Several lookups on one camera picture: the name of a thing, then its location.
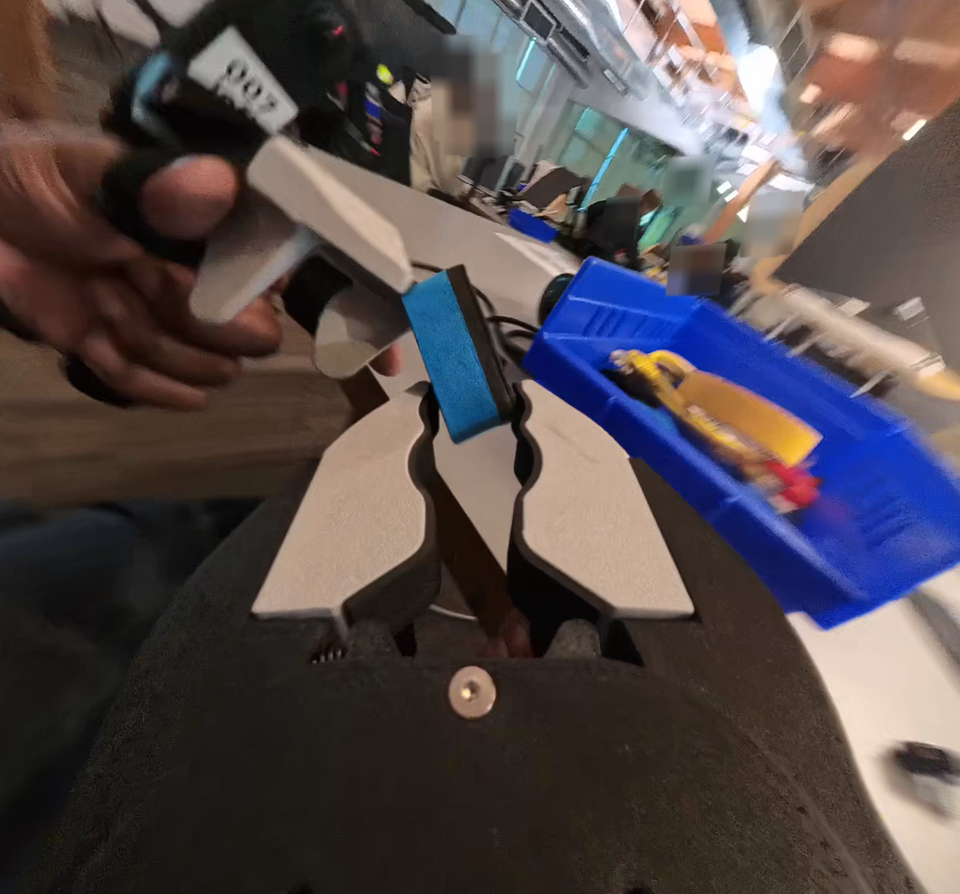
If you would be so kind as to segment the large blue plastic bin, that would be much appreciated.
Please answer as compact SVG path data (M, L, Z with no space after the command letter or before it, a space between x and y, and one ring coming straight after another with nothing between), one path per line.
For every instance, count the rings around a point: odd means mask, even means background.
M666 349L769 400L822 436L822 497L787 520L603 374L617 349ZM791 356L708 300L669 296L588 259L524 356L541 386L660 475L754 570L787 614L822 629L958 566L958 479L891 408Z

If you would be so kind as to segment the black board with wooden rim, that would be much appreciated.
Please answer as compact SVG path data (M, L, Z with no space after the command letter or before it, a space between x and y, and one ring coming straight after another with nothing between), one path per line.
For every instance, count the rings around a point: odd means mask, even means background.
M918 297L942 350L957 352L959 104L876 168L774 276L877 307Z

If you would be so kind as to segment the blue eraser with black felt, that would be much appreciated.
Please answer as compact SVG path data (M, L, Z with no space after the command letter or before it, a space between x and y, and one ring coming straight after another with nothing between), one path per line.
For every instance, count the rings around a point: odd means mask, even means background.
M465 266L415 282L401 304L451 441L509 423L515 395Z

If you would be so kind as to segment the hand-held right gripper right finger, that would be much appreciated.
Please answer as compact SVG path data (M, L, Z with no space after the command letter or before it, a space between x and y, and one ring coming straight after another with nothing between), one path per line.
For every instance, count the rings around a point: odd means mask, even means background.
M519 491L510 527L513 604L533 622L546 590L601 618L686 620L694 605L631 458L597 422L545 387L515 385L513 471Z

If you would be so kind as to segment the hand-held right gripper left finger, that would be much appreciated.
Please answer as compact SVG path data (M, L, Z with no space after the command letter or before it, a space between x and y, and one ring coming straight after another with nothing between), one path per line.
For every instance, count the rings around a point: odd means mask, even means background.
M250 612L259 620L413 623L441 585L439 408L422 381L321 457Z

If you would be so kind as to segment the yellow tape roll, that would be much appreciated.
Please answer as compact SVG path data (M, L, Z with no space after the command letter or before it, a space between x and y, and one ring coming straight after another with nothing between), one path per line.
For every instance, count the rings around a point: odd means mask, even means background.
M807 460L823 436L811 425L766 397L700 370L677 384L680 400L743 436L788 467Z

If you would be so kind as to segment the black round puck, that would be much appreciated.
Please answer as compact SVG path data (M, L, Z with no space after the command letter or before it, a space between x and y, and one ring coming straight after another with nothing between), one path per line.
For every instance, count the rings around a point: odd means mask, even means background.
M559 300L566 293L574 280L573 273L560 273L552 277L543 289L536 308L536 320L542 326L550 313L556 308Z

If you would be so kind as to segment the red double-peg block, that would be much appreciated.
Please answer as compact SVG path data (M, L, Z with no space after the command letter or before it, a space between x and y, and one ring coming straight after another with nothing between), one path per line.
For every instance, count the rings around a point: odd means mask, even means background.
M789 466L778 460L756 465L753 486L780 515L791 515L816 504L822 481L804 464Z

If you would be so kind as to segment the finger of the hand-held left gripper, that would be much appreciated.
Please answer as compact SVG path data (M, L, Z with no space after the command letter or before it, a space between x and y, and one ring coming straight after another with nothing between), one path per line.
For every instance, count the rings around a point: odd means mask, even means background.
M346 381L391 348L410 329L403 305L359 285L342 288L320 310L314 365L334 381Z
M279 133L254 154L245 177L197 268L189 309L199 321L234 320L313 256L386 298L414 287L399 229L339 179L327 155Z

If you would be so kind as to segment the person's left hand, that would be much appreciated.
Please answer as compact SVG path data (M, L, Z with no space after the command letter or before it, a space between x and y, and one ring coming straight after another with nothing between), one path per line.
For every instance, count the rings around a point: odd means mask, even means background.
M87 366L125 402L198 410L246 359L282 345L270 296L233 321L188 307L194 274L150 256L103 216L95 196L130 150L64 123L2 121L1 293L14 325Z

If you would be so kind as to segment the small black metal part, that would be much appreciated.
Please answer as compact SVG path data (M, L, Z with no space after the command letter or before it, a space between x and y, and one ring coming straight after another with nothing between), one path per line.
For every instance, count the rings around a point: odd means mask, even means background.
M904 741L894 747L893 760L919 799L943 809L953 804L959 786L957 755L934 744Z

